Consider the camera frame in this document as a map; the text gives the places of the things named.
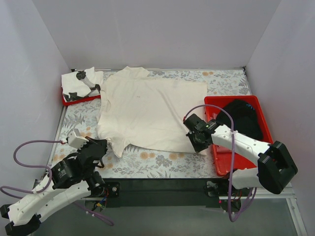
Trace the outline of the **cream white t-shirt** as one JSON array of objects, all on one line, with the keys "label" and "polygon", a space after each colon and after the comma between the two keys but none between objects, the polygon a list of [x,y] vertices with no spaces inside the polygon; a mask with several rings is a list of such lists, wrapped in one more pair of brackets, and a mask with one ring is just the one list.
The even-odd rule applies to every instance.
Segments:
[{"label": "cream white t-shirt", "polygon": [[97,135],[117,157],[128,145],[194,153],[183,117],[206,95],[206,82],[152,77],[142,67],[125,67],[101,86]]}]

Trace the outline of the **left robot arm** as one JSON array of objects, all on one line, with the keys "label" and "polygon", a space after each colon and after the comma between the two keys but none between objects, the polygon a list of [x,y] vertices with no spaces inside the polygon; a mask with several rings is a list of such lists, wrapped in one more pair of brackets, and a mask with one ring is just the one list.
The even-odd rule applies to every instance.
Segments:
[{"label": "left robot arm", "polygon": [[5,226],[8,236],[27,236],[63,207],[104,193],[105,182],[96,168],[104,166],[107,141],[85,137],[76,149],[48,168],[48,174],[32,191],[26,191],[14,204],[1,206],[1,216],[9,220]]}]

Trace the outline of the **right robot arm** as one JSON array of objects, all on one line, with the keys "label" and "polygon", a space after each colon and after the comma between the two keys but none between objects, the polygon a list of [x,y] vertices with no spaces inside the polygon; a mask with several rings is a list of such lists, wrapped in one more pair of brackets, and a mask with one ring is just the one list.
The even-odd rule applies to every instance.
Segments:
[{"label": "right robot arm", "polygon": [[203,121],[192,114],[184,121],[194,150],[201,152],[210,145],[227,148],[241,155],[255,165],[251,169],[232,170],[232,176],[223,182],[223,191],[234,195],[243,188],[264,188],[273,194],[280,194],[298,173],[287,147],[279,141],[273,144],[258,141],[232,131],[216,120]]}]

